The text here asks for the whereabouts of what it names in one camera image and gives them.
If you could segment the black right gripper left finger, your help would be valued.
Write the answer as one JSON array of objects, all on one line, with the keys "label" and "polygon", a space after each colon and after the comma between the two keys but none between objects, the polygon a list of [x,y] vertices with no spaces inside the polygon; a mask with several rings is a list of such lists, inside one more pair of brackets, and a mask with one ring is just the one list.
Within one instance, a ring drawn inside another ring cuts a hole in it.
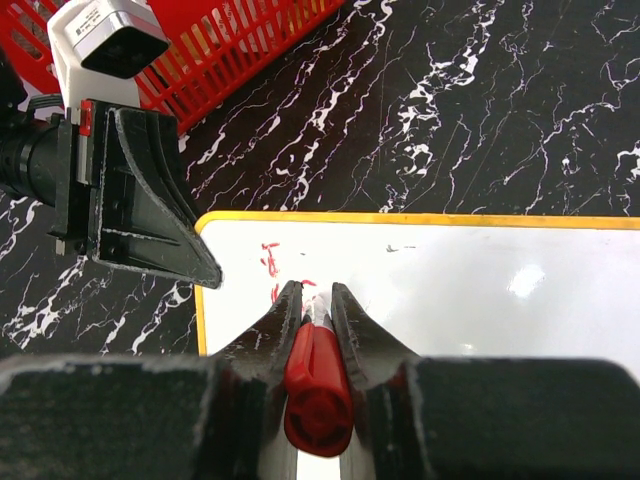
[{"label": "black right gripper left finger", "polygon": [[211,356],[14,355],[1,363],[5,479],[292,479],[284,368],[302,320],[288,282]]}]

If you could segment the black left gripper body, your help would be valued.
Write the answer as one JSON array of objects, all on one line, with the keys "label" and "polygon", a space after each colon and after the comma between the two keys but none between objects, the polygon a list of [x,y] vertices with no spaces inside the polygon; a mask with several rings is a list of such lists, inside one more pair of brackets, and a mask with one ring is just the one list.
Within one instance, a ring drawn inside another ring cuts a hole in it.
[{"label": "black left gripper body", "polygon": [[50,235],[58,255],[84,255],[94,224],[93,197],[104,151],[105,104],[85,99],[58,118],[55,219]]}]

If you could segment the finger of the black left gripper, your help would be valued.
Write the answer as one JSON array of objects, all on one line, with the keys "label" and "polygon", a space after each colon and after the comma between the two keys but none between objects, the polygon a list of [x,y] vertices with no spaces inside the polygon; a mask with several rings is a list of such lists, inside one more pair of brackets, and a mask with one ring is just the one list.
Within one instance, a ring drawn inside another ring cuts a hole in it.
[{"label": "finger of the black left gripper", "polygon": [[222,269],[195,230],[201,213],[186,182],[175,118],[111,107],[103,146],[91,197],[90,258],[112,268],[219,287]]}]

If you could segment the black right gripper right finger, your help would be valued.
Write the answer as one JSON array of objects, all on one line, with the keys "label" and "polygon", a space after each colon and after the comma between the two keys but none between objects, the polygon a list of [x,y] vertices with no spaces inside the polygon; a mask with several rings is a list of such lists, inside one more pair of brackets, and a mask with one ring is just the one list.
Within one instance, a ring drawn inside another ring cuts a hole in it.
[{"label": "black right gripper right finger", "polygon": [[424,357],[332,287],[354,433],[344,479],[635,479],[639,385],[584,358]]}]

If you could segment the red capped white marker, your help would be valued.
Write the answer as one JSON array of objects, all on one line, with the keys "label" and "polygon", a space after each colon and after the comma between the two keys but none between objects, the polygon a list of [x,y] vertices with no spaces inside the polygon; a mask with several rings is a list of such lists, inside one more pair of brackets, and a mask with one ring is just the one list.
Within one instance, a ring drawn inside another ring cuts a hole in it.
[{"label": "red capped white marker", "polygon": [[289,442],[311,455],[336,457],[350,443],[353,403],[329,303],[309,299],[284,371],[288,400],[284,430]]}]

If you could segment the yellow framed whiteboard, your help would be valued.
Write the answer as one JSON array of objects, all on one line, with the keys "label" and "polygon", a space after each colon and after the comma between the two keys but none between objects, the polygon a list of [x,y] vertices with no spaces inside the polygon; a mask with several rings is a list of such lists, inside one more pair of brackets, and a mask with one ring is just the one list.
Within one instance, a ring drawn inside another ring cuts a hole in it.
[{"label": "yellow framed whiteboard", "polygon": [[[223,272],[218,288],[195,291],[204,354],[288,282],[302,287],[302,319],[315,295],[331,315],[341,283],[421,356],[606,360],[639,385],[635,218],[218,211],[196,229]],[[296,452],[300,477],[344,479],[342,454]]]}]

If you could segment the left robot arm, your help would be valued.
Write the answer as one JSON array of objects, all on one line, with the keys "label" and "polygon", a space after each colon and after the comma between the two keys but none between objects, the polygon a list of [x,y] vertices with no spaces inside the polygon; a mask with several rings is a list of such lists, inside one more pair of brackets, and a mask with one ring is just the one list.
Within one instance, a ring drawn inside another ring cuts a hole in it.
[{"label": "left robot arm", "polygon": [[195,229],[175,118],[98,100],[36,118],[61,103],[58,94],[29,97],[1,58],[2,191],[54,209],[60,255],[219,287],[221,267]]}]

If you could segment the red plastic basket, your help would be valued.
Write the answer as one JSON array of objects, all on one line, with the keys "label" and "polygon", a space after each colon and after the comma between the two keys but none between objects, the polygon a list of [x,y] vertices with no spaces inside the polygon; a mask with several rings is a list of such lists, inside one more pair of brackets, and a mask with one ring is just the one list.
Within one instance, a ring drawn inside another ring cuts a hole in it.
[{"label": "red plastic basket", "polygon": [[[4,1],[1,45],[18,74],[59,93],[46,23],[60,1]],[[339,1],[151,1],[170,47],[135,81],[146,109],[185,132],[341,7]]]}]

